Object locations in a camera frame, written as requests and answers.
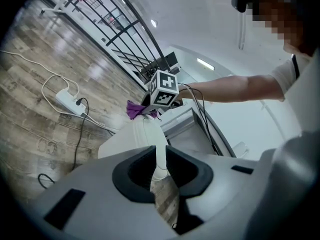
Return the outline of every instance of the wooden floor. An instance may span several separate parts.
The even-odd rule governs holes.
[[[89,114],[115,131],[121,129],[130,121],[127,100],[140,102],[144,92],[63,16],[51,12],[40,16],[41,7],[47,6],[34,0],[21,10],[1,50],[20,53],[76,81],[78,97],[89,101]],[[71,171],[80,136],[82,120],[55,112],[42,96],[42,84],[51,75],[20,57],[0,53],[0,170],[25,204],[44,191],[38,174],[57,181]],[[54,77],[44,89],[63,111],[55,95],[65,87]],[[69,91],[75,90],[70,84]],[[96,159],[108,138],[106,130],[86,121],[77,165]]]

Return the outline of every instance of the window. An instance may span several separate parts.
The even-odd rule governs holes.
[[[86,1],[90,6],[92,6],[93,9],[97,9],[101,4],[101,0],[84,0]]]

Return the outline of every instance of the railing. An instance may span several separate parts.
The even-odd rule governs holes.
[[[112,10],[108,9],[106,7],[106,5],[103,3],[102,0],[82,0],[81,3],[80,3],[79,0],[66,0],[66,3],[63,6],[66,8],[69,5],[72,5],[72,6],[74,6],[73,11],[76,10],[80,14],[82,14],[85,18],[87,18],[96,27],[96,29],[98,31],[100,31],[102,33],[102,35],[106,38],[106,44],[105,45],[108,47],[108,46],[110,46],[112,44],[115,47],[115,49],[112,49],[112,50],[117,53],[116,55],[124,63],[126,63],[128,65],[131,65],[134,69],[136,69],[138,74],[141,76],[140,77],[141,80],[143,78],[145,80],[145,82],[149,81],[149,79],[146,78],[145,75],[142,74],[142,72],[148,71],[146,69],[146,66],[150,65],[150,63],[152,63],[152,66],[156,67],[156,69],[163,70],[163,71],[169,70],[170,67],[168,65],[168,62],[167,62],[165,56],[163,55],[163,53],[162,53],[157,41],[155,40],[155,38],[152,35],[151,31],[149,30],[148,26],[143,21],[142,17],[139,15],[139,13],[134,8],[134,6],[130,3],[130,1],[129,0],[123,0],[123,2],[125,3],[126,7],[128,7],[130,9],[131,14],[134,15],[136,20],[130,20],[128,18],[128,16],[126,15],[126,13],[123,12],[123,10],[117,5],[117,3],[114,0],[109,0],[109,1],[113,4],[115,9],[118,10],[119,15],[121,15],[121,16],[123,16],[125,18],[125,20],[127,21],[128,25],[124,26],[123,24],[121,24],[121,22],[118,19],[119,15],[115,15],[115,10],[114,9],[112,9]],[[96,21],[93,21],[88,16],[88,14],[85,12],[86,10],[82,10],[82,8],[80,8],[80,5],[86,5],[88,8],[90,8],[90,10],[99,18],[98,22],[103,23],[104,25],[108,26],[111,29],[111,31],[114,33],[114,36],[107,35],[105,33],[105,31],[103,31],[101,24],[99,24]],[[97,11],[97,8],[100,8],[100,9],[103,8],[105,10],[105,12],[106,12],[106,15],[102,16],[101,13],[99,13]],[[113,24],[111,24],[111,22],[108,22],[108,20],[106,19],[107,16],[113,18],[112,21],[116,22],[117,27],[119,27],[118,30],[120,29],[119,32],[117,32],[115,30],[115,26]],[[148,46],[148,44],[146,43],[144,38],[142,37],[142,35],[139,33],[139,31],[135,27],[137,23],[140,23],[142,25],[145,33],[147,34],[148,38],[150,39],[150,41],[154,45],[154,48],[158,52],[158,54],[160,56],[161,63],[158,62],[158,60],[156,59],[154,53],[151,51],[150,47]],[[146,56],[146,54],[142,51],[142,47],[140,47],[136,42],[137,39],[135,40],[135,38],[133,38],[130,35],[130,33],[129,33],[130,29],[133,30],[134,33],[136,33],[137,36],[142,40],[143,45],[146,47],[147,51],[150,53],[150,55],[154,59],[154,61],[151,61],[151,58],[149,59]],[[122,34],[127,34],[129,39],[132,41],[132,43],[138,49],[138,51],[141,53],[142,56],[138,56],[136,54],[137,51],[136,52],[133,51],[134,48],[130,47],[130,45],[128,45],[125,42],[125,40],[122,37]],[[128,49],[129,52],[124,52],[119,48],[119,46],[115,43],[115,41],[118,40],[118,39],[124,44],[124,46]]]

